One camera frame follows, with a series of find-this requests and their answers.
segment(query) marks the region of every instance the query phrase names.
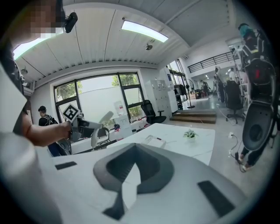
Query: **chair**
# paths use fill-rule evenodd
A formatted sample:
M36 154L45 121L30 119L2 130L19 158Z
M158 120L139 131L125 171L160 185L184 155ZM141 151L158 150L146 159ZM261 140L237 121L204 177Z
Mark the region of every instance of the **chair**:
M147 122L149 124L163 123L166 119L166 116L161 116L161 112L163 112L163 110L158 111L159 116L156 116L153 106L149 100L144 100L143 104L141 105L141 108L144 111L144 113L146 114Z
M235 81L229 81L227 83L227 86L225 87L226 91L226 106L229 109L233 110L233 114L228 114L226 121L228 121L228 118L235 118L236 123L237 118L242 118L242 121L244 121L244 117L236 114L237 110L243 109L243 96L241 96L240 89L238 84Z
M109 131L108 128L103 127L101 129L99 129L99 131L97 132L97 137L100 138L100 137L103 137L103 136L107 136L106 132L108 132L108 138L103 140L103 141L97 142L96 146L100 146L102 144L111 142L110 139L109 139L110 131Z

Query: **staircase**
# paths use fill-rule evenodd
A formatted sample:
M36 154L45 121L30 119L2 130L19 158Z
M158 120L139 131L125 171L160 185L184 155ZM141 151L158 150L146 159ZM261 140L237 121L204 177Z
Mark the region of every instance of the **staircase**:
M215 124L217 119L216 112L214 110L180 110L177 111L173 117L170 118L171 121L184 121L184 122L194 122L194 123L205 123L205 124Z

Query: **small potted plant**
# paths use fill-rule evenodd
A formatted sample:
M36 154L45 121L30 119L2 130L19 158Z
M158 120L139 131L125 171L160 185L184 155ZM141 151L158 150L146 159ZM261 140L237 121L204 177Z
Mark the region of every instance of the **small potted plant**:
M196 140L196 135L198 136L198 134L196 134L193 130L189 129L188 131L186 131L184 133L184 137L188 138L188 142L192 143L195 142Z

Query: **railing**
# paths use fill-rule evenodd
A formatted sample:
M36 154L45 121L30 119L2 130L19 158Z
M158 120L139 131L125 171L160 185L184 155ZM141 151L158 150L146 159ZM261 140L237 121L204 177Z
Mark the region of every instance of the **railing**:
M217 56L208 58L206 60L193 64L193 65L189 66L188 68L189 68L190 73L192 73L192 72L198 71L200 69L207 68L212 65L217 65L217 64L220 64L220 63L223 63L226 61L233 61L231 52L219 54Z

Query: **fluorescent light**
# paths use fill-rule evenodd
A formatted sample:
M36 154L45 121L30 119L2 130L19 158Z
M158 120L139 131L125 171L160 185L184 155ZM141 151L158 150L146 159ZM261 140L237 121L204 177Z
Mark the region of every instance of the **fluorescent light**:
M152 30L146 26L142 26L140 24L132 23L129 21L124 21L124 23L122 25L122 30L129 30L129 31L133 31L136 33L141 33L146 36L155 38L163 43L168 40L168 37L162 35L161 33L157 32L155 30Z
M31 42L20 44L15 50L14 50L14 60L16 60L19 56L21 56L24 52L28 51L30 48L34 47L35 45L39 44L40 42L49 39L51 37L54 37L58 34L62 34L63 30L60 30L58 33L46 33L42 34L44 35L44 38L38 38L36 40L33 40Z

